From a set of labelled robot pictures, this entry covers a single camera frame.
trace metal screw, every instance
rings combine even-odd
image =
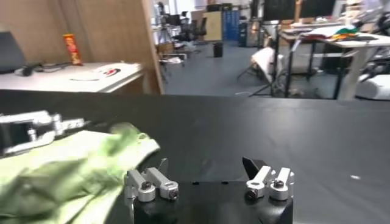
[[[245,197],[250,201],[254,201],[257,200],[257,193],[254,190],[249,190],[245,193]]]
[[[148,190],[148,189],[151,188],[151,187],[152,187],[152,183],[149,182],[149,181],[145,181],[145,182],[143,182],[142,185],[141,185],[141,189],[142,189],[142,190]]]
[[[179,193],[178,193],[177,191],[171,191],[171,192],[169,193],[169,198],[170,198],[172,201],[176,200],[178,196],[179,196]]]
[[[285,183],[281,180],[275,180],[274,187],[275,188],[282,188],[285,185]]]

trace wooden partition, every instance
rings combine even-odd
[[[62,35],[73,33],[84,62],[141,63],[162,93],[148,0],[2,0],[0,23],[27,61],[69,61]]]

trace table leg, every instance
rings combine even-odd
[[[286,76],[286,88],[285,88],[285,98],[289,97],[290,85],[291,85],[291,73],[293,70],[293,60],[294,60],[294,52],[291,50],[294,46],[294,43],[289,44],[289,57],[288,57],[288,65],[287,65],[287,76]]]
[[[271,82],[271,97],[274,96],[274,83],[278,75],[278,60],[279,60],[279,25],[275,29],[275,52],[274,52],[274,70],[272,71],[272,82]]]
[[[338,100],[353,100],[355,98],[361,68],[365,66],[367,50],[367,47],[359,48],[358,52],[353,56],[351,69],[342,82]]]
[[[316,45],[317,42],[314,42],[311,44],[311,51],[310,51],[310,59],[309,59],[309,68],[307,70],[307,76],[306,79],[309,81],[311,75],[312,75],[312,67],[313,67],[313,57],[314,57],[314,52],[316,51]]]
[[[342,53],[341,53],[339,72],[338,72],[337,81],[336,81],[336,87],[335,87],[335,91],[333,92],[333,99],[334,100],[337,100],[337,98],[339,97],[341,83],[342,83],[342,79],[344,77],[345,63],[346,63],[347,59],[343,58],[342,56],[344,56],[345,52],[346,52],[346,50],[343,49]]]

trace white desk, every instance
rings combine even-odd
[[[354,48],[357,50],[353,56],[353,62],[351,64],[349,73],[338,83],[337,86],[341,86],[338,100],[353,100],[356,94],[356,88],[359,82],[359,76],[361,75],[361,69],[366,65],[367,51],[370,48],[390,46],[390,37],[379,36],[367,33],[359,33],[360,36],[373,36],[377,40],[372,41],[341,41],[334,42],[331,40],[321,40],[325,43],[332,44],[341,48]]]
[[[135,65],[133,69],[126,70],[126,72],[122,71],[97,81],[72,80],[76,76],[85,75],[91,70],[109,64],[111,63],[87,63],[84,66],[69,66],[53,73],[35,72],[30,77],[21,77],[15,74],[0,75],[0,89],[111,93],[143,76],[141,66]],[[149,92],[147,84],[147,79],[144,79],[145,93]]]

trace monitor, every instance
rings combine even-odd
[[[180,15],[169,15],[167,23],[172,26],[181,26],[182,20],[180,19]]]
[[[336,0],[302,0],[300,18],[332,16]]]
[[[265,0],[263,21],[294,19],[295,4],[296,0]]]
[[[12,33],[0,25],[0,74],[14,72],[24,66],[24,55]]]

